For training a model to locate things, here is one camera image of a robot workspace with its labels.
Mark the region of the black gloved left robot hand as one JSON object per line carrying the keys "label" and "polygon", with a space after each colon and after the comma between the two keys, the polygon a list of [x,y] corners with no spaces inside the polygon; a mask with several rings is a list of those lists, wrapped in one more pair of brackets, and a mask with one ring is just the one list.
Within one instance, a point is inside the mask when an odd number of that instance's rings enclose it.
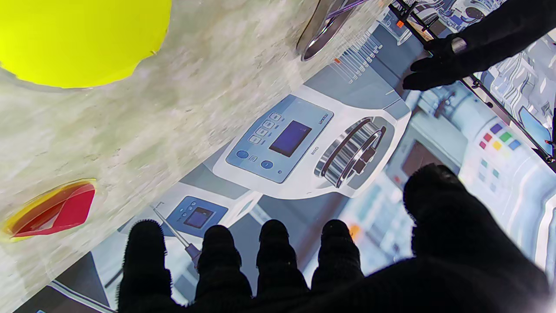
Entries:
{"label": "black gloved left robot hand", "polygon": [[403,89],[450,85],[515,56],[555,28],[553,0],[507,0],[480,22],[428,41],[432,56],[413,62]]}

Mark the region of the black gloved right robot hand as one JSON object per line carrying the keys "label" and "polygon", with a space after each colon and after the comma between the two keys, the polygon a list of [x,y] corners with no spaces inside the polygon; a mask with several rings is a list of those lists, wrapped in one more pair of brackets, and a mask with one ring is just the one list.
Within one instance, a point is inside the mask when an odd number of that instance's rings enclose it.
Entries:
{"label": "black gloved right robot hand", "polygon": [[268,220],[259,235],[257,293],[242,273],[231,232],[205,233],[193,302],[176,303],[165,240],[154,220],[131,228],[117,293],[119,313],[546,313],[546,274],[500,228],[446,166],[423,166],[403,192],[412,256],[365,276],[349,228],[322,228],[308,286],[286,226]]}

